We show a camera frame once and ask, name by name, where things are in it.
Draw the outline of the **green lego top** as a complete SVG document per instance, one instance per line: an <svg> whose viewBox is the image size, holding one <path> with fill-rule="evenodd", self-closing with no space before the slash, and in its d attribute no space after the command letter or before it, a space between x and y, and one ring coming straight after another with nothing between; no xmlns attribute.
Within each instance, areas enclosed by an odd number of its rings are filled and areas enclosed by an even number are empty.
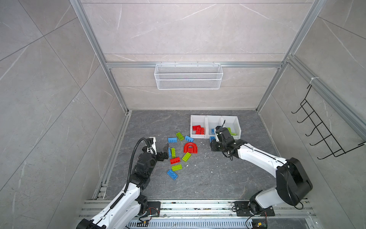
<svg viewBox="0 0 366 229"><path fill-rule="evenodd" d="M176 136L177 136L177 138L178 138L180 141L183 141L183 140L185 139L185 137L184 137L180 132L176 133Z"/></svg>

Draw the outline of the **white three-compartment bin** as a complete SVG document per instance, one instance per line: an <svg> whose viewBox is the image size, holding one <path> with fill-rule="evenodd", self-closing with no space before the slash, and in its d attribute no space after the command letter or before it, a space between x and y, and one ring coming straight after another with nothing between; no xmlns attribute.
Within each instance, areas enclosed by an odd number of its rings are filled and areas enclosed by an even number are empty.
<svg viewBox="0 0 366 229"><path fill-rule="evenodd" d="M204 135L196 135L196 131L193 131L192 126L200 125L205 129ZM211 129L215 129L217 126L229 127L232 133L236 133L233 136L234 139L241 138L241 127L237 116L226 116L226 115L191 115L190 122L190 137L193 139L209 139L211 136Z"/></svg>

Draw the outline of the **red arch lego piece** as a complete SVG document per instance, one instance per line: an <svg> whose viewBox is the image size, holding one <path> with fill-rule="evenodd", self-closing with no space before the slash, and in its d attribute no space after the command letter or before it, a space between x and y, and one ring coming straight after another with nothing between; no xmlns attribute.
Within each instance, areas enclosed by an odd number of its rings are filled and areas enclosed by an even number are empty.
<svg viewBox="0 0 366 229"><path fill-rule="evenodd" d="M184 146L184 153L197 154L197 145L193 142L186 143Z"/></svg>

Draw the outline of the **red lego bottom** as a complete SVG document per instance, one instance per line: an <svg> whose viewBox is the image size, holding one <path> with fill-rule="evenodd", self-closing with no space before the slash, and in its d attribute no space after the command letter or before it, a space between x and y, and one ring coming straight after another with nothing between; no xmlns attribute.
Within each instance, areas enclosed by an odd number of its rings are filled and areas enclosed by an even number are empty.
<svg viewBox="0 0 366 229"><path fill-rule="evenodd" d="M200 135L201 134L201 128L200 127L198 127L197 129L196 129L196 133L195 133L196 135Z"/></svg>

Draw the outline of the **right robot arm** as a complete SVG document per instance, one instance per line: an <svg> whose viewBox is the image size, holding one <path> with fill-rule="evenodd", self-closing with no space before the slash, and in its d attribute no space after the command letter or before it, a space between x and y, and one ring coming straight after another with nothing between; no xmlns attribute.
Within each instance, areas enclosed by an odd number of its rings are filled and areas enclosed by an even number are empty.
<svg viewBox="0 0 366 229"><path fill-rule="evenodd" d="M212 151L222 152L226 158L236 157L258 166L276 179L275 187L259 191L250 198L248 208L254 215L282 203L296 207L313 189L313 184L298 159L277 157L242 139L236 140L226 127L215 128L215 140L211 141L210 146Z"/></svg>

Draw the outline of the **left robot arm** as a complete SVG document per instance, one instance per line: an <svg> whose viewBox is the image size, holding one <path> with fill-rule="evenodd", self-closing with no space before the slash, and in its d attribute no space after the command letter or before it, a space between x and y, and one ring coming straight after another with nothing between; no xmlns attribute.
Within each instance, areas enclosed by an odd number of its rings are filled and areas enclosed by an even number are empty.
<svg viewBox="0 0 366 229"><path fill-rule="evenodd" d="M140 138L133 148L127 181L119 194L91 220L82 219L77 229L123 229L136 216L148 209L147 197L142 194L158 161L169 159L169 144L156 150L156 138Z"/></svg>

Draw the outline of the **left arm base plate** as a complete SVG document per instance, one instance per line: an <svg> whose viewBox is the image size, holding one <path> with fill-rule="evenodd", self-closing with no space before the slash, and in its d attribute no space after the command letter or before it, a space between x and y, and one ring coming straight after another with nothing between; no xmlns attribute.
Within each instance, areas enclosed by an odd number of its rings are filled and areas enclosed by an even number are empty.
<svg viewBox="0 0 366 229"><path fill-rule="evenodd" d="M141 205L140 212L138 213L138 217L151 217L159 216L161 210L161 202L160 201L148 201Z"/></svg>

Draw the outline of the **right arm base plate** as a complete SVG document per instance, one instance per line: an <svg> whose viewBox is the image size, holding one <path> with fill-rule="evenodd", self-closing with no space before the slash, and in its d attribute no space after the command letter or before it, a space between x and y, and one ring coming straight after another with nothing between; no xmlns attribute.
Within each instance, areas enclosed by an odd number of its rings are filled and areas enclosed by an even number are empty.
<svg viewBox="0 0 366 229"><path fill-rule="evenodd" d="M235 212L238 217L249 217L254 215L259 216L275 216L273 207L270 206L266 209L259 207L250 201L235 201L231 211Z"/></svg>

